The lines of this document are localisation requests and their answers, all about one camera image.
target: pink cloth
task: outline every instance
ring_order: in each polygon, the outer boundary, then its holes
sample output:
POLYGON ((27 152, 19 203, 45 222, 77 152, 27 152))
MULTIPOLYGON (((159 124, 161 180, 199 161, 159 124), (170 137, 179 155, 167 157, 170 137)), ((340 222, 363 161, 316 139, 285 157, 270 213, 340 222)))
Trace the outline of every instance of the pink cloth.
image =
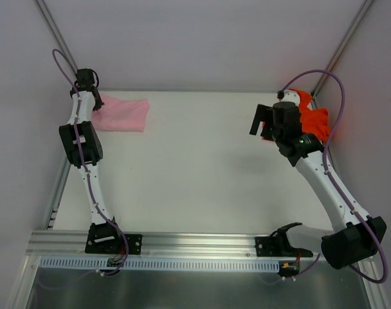
POLYGON ((149 103, 144 100, 119 100, 101 95, 104 105, 91 115, 91 122, 100 131, 144 132, 149 103))

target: fabric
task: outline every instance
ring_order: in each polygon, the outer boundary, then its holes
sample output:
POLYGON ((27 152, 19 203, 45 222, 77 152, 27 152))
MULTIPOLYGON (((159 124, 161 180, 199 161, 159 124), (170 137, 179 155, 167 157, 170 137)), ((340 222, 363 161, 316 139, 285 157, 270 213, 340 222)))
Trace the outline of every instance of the fabric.
POLYGON ((144 100, 120 100, 100 94, 104 105, 91 115, 99 131, 144 132, 149 103, 144 100))
POLYGON ((329 112, 325 108, 318 109, 309 109, 309 104, 311 103, 312 96, 302 90, 290 89, 298 93, 300 97, 300 104, 298 108, 301 112, 300 121, 303 125, 304 133, 312 133, 317 138, 326 143, 331 129, 329 127, 329 112))

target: orange cloth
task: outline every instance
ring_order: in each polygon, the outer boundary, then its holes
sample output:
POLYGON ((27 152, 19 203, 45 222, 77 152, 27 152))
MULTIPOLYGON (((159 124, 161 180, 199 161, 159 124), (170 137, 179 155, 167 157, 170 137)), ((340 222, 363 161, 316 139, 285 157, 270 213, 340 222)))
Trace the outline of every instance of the orange cloth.
POLYGON ((329 112, 325 108, 309 109, 308 105, 311 103, 312 96, 302 90, 290 89, 298 93, 300 97, 300 104, 298 108, 301 112, 300 121, 303 125, 304 133, 312 133, 317 138, 326 143, 331 129, 329 127, 329 112))

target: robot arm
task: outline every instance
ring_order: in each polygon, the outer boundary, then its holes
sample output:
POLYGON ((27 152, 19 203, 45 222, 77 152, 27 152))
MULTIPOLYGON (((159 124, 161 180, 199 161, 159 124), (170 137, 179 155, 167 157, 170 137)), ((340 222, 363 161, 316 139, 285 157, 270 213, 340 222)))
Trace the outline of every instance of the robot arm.
MULTIPOLYGON (((250 134, 255 135, 261 122, 261 136, 272 139, 293 167, 309 182, 324 206, 333 230, 320 230, 292 223, 278 229, 277 243, 286 244, 287 250, 305 248, 322 253, 327 262, 340 269, 374 255, 377 248, 370 235, 348 207, 325 173, 322 162, 323 145, 311 133, 302 131, 300 111, 295 103, 281 101, 273 107, 258 105, 250 134)), ((383 239, 386 224, 381 217, 372 218, 352 197, 327 161, 328 170, 361 217, 374 231, 378 240, 383 239)))
POLYGON ((78 94, 73 89, 70 92, 73 99, 73 110, 67 124, 60 126, 59 133, 67 158, 78 169, 86 188, 91 215, 89 239, 93 243, 101 243, 108 240, 115 240, 119 237, 113 227, 104 220, 96 207, 99 206, 101 213, 115 223, 114 217, 107 208, 102 196, 99 162, 103 158, 103 151, 91 123, 93 110, 100 109, 104 103, 95 86, 93 70, 78 70, 76 76, 77 81, 75 82, 75 86, 77 87, 78 94), (75 125, 77 125, 85 165, 82 164, 80 151, 78 150, 74 129, 75 125))

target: gray wall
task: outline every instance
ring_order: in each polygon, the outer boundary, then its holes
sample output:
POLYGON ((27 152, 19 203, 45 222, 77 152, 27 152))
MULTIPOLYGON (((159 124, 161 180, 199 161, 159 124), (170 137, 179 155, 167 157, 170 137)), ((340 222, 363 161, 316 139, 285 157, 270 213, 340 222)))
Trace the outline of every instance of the gray wall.
MULTIPOLYGON (((353 195, 387 222, 385 286, 391 302, 391 0, 376 1, 335 73, 346 86, 347 106, 333 154, 353 195)), ((318 97, 334 117, 339 94, 329 80, 318 97)))
POLYGON ((0 1, 0 308, 63 157, 58 126, 71 101, 54 47, 32 1, 0 1))
POLYGON ((275 91, 326 67, 363 0, 46 2, 77 64, 94 64, 103 87, 275 91))

